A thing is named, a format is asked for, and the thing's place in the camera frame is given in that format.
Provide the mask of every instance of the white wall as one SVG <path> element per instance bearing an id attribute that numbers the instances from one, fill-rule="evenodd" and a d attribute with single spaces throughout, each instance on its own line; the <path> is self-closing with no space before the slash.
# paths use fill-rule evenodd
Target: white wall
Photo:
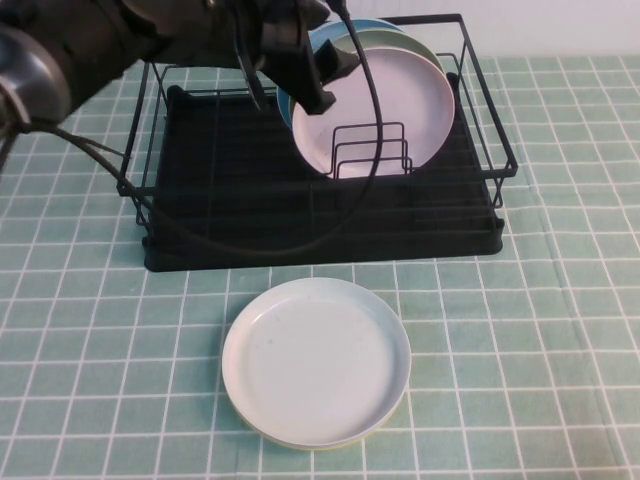
<path id="1" fill-rule="evenodd" d="M 347 0 L 352 16 L 461 13 L 479 55 L 640 54 L 640 0 Z"/>

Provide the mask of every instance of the table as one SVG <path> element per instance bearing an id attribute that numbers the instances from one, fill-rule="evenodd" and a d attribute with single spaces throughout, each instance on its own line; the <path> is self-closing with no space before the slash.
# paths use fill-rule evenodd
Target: table
<path id="1" fill-rule="evenodd" d="M 640 478 L 640 56 L 482 64 L 521 163 L 493 257 L 151 274 L 113 180 L 22 139 L 0 180 L 0 477 Z M 140 73 L 66 126 L 122 148 Z M 219 364 L 244 305 L 309 276 L 379 294 L 413 350 L 392 420 L 315 453 L 250 431 Z"/>

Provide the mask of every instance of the light blue plate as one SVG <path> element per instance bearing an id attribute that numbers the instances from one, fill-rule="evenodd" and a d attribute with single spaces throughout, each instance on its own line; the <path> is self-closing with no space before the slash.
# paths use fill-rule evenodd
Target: light blue plate
<path id="1" fill-rule="evenodd" d="M 375 18 L 358 18 L 353 20 L 353 26 L 356 32 L 361 30 L 367 30 L 369 28 L 377 29 L 389 29 L 401 32 L 402 29 L 393 23 L 385 22 L 384 20 L 378 20 Z M 309 32 L 309 38 L 311 40 L 311 48 L 315 52 L 318 50 L 327 40 L 335 40 L 344 35 L 347 35 L 349 30 L 344 22 L 327 23 L 312 32 Z M 278 110 L 284 123 L 291 128 L 291 111 L 289 110 L 289 94 L 278 87 L 276 96 L 278 99 Z"/>

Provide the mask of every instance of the dish rack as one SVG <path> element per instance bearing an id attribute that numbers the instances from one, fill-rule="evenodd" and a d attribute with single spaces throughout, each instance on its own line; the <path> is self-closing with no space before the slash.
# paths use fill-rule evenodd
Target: dish rack
<path id="1" fill-rule="evenodd" d="M 378 177 L 353 220 L 317 248 L 273 258 L 220 254 L 183 241 L 175 231 L 137 206 L 145 265 L 152 271 L 242 268 L 277 265 L 369 262 L 494 254 L 502 248 L 501 188 L 518 164 L 491 99 L 460 15 L 386 18 L 399 26 L 440 26 L 459 30 L 460 53 L 437 52 L 456 98 L 449 137 L 434 158 L 414 168 L 404 125 L 386 142 L 401 145 L 404 174 Z M 334 132 L 330 175 L 314 171 L 298 153 L 280 117 L 275 88 L 270 109 L 258 111 L 246 89 L 183 90 L 171 83 L 178 67 L 144 67 L 122 174 L 136 180 L 139 193 L 172 219 L 216 242 L 253 250 L 297 247 L 338 226 L 366 179 L 342 179 L 340 131 Z M 146 153 L 134 161 L 145 99 L 151 98 Z M 499 143 L 490 145 L 492 131 Z M 371 159 L 349 160 L 368 162 Z M 122 196 L 126 192 L 119 185 Z"/>

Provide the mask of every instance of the black cable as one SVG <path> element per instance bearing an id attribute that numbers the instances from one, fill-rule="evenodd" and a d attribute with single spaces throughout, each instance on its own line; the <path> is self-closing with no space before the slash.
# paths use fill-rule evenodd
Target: black cable
<path id="1" fill-rule="evenodd" d="M 367 84 L 369 85 L 369 89 L 371 91 L 371 100 L 373 102 L 373 109 L 376 117 L 376 126 L 377 126 L 377 141 L 376 141 L 376 151 L 373 158 L 373 165 L 371 167 L 371 172 L 369 177 L 367 178 L 367 182 L 365 183 L 360 195 L 357 200 L 354 202 L 353 206 L 346 212 L 342 221 L 338 226 L 321 236 L 320 238 L 313 240 L 305 245 L 301 245 L 299 247 L 288 248 L 283 250 L 253 250 L 246 248 L 237 248 L 230 245 L 226 245 L 219 242 L 214 242 L 205 237 L 196 235 L 189 231 L 187 228 L 182 226 L 179 222 L 172 219 L 161 210 L 157 209 L 151 201 L 147 199 L 144 195 L 140 194 L 135 187 L 126 177 L 120 174 L 118 169 L 113 166 L 104 156 L 98 153 L 89 142 L 85 141 L 82 137 L 77 137 L 71 133 L 68 133 L 61 128 L 56 126 L 52 126 L 44 123 L 33 123 L 30 125 L 22 125 L 21 131 L 24 133 L 30 132 L 43 132 L 55 135 L 72 145 L 76 146 L 84 153 L 93 158 L 102 168 L 104 168 L 109 174 L 111 174 L 118 182 L 122 185 L 123 190 L 127 195 L 131 196 L 133 199 L 140 202 L 142 206 L 147 208 L 151 215 L 154 216 L 154 219 L 159 221 L 160 223 L 165 224 L 171 230 L 175 231 L 180 237 L 184 240 L 189 241 L 203 249 L 215 250 L 217 253 L 224 253 L 230 255 L 238 255 L 238 256 L 254 256 L 254 257 L 266 257 L 266 258 L 277 258 L 277 257 L 287 257 L 292 255 L 300 255 L 304 254 L 310 250 L 314 250 L 315 248 L 325 244 L 330 241 L 333 237 L 338 235 L 340 231 L 347 225 L 347 223 L 352 220 L 358 209 L 364 203 L 366 197 L 371 191 L 371 187 L 373 186 L 376 174 L 378 172 L 378 166 L 380 165 L 380 159 L 382 157 L 382 148 L 384 144 L 384 123 L 382 120 L 382 111 L 380 108 L 380 100 L 378 98 L 378 93 L 375 88 L 375 83 L 373 80 L 373 75 L 371 73 L 371 69 L 369 68 L 369 63 L 367 62 L 366 55 L 364 53 L 364 48 L 358 39 L 358 35 L 356 33 L 355 27 L 353 26 L 353 22 L 349 16 L 349 13 L 346 11 L 346 8 L 342 8 L 340 12 L 338 12 L 341 19 L 347 26 L 347 30 L 351 35 L 351 39 L 356 47 L 358 55 L 360 56 L 362 69 L 364 70 L 364 75 L 367 80 Z"/>
<path id="2" fill-rule="evenodd" d="M 256 108 L 264 111 L 267 109 L 267 97 L 264 93 L 264 89 L 262 88 L 262 84 L 258 79 L 258 75 L 256 75 L 256 70 L 253 67 L 251 58 L 249 58 L 247 47 L 244 44 L 244 33 L 242 31 L 242 22 L 240 20 L 241 15 L 238 11 L 238 5 L 235 0 L 226 0 L 226 6 L 231 13 L 230 18 L 233 20 L 234 48 L 236 51 L 236 57 L 238 57 L 238 65 L 240 66 L 240 70 L 242 70 L 244 79 L 249 87 L 249 94 L 251 95 Z"/>
<path id="3" fill-rule="evenodd" d="M 80 137 L 78 135 L 74 135 L 74 137 L 76 137 L 76 139 L 78 139 L 79 141 L 86 143 L 87 145 L 91 145 L 92 147 L 97 148 L 98 150 L 104 150 L 105 152 L 110 153 L 111 155 L 115 155 L 116 157 L 125 157 L 124 153 L 114 150 L 111 147 L 107 147 L 106 145 L 103 145 L 100 142 L 96 142 L 95 140 L 91 140 L 90 138 Z"/>

